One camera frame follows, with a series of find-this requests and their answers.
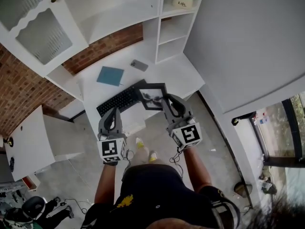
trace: white flower pot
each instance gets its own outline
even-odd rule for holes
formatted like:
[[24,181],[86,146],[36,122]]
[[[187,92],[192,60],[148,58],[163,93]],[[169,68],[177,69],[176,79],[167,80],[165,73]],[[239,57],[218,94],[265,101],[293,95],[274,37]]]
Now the white flower pot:
[[193,7],[193,0],[173,0],[173,6],[179,9],[190,10]]

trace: yellow sneaker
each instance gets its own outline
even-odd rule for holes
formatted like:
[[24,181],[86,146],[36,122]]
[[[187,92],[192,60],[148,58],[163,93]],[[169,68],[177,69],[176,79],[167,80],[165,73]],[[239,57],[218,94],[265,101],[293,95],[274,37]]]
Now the yellow sneaker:
[[158,158],[158,154],[156,151],[151,151],[148,157],[149,163],[155,161]]
[[143,143],[142,139],[140,139],[139,137],[136,137],[136,139],[135,139],[135,145],[136,145],[137,148],[142,148],[142,147],[144,147],[144,143]]

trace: person's hand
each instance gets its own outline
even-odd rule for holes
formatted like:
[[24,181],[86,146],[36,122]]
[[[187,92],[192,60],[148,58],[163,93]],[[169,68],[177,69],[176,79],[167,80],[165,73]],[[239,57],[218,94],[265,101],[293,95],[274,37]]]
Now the person's hand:
[[191,147],[188,147],[188,148],[185,148],[183,150],[184,153],[192,153],[192,152],[196,152],[196,146],[191,146]]
[[109,163],[105,163],[105,161],[103,162],[104,165],[108,165],[108,166],[117,166],[118,161],[115,162],[109,162]]

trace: brick wall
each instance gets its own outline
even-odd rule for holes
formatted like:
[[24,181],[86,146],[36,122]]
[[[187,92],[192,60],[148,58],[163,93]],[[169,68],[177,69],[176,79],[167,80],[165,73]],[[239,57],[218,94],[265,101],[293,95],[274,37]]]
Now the brick wall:
[[142,23],[132,25],[90,44],[88,48],[63,63],[63,66],[71,74],[77,74],[98,60],[142,40]]
[[7,137],[39,105],[53,115],[74,100],[0,44],[0,134]]
[[[76,74],[94,62],[143,40],[142,24],[106,36],[67,60],[63,65]],[[0,134],[12,131],[39,105],[54,115],[74,98],[21,63],[0,44]]]

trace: picture frame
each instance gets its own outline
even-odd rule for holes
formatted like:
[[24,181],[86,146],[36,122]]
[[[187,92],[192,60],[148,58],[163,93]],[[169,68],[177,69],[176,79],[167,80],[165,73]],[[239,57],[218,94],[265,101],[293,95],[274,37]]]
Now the picture frame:
[[137,86],[136,93],[145,110],[163,110],[161,99],[167,94],[165,83],[143,83]]

